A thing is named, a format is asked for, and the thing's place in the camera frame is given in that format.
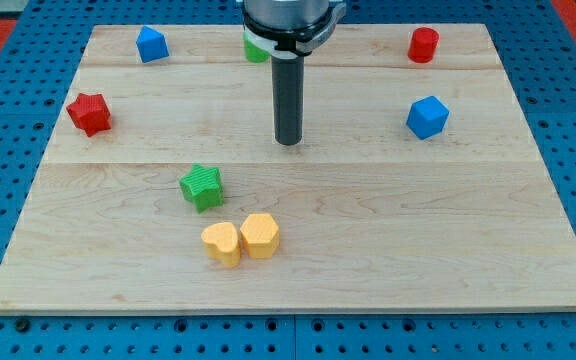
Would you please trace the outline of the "green block behind arm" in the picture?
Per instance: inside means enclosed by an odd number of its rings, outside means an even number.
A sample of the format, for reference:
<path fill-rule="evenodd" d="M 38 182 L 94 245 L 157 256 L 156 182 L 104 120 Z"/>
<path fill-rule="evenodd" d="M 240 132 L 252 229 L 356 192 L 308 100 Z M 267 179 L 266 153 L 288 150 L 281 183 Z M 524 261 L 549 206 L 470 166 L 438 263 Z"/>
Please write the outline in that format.
<path fill-rule="evenodd" d="M 246 60 L 251 63 L 263 63 L 266 62 L 270 57 L 267 51 L 259 48 L 253 42 L 251 42 L 246 33 L 243 34 L 243 45 L 244 56 Z"/>

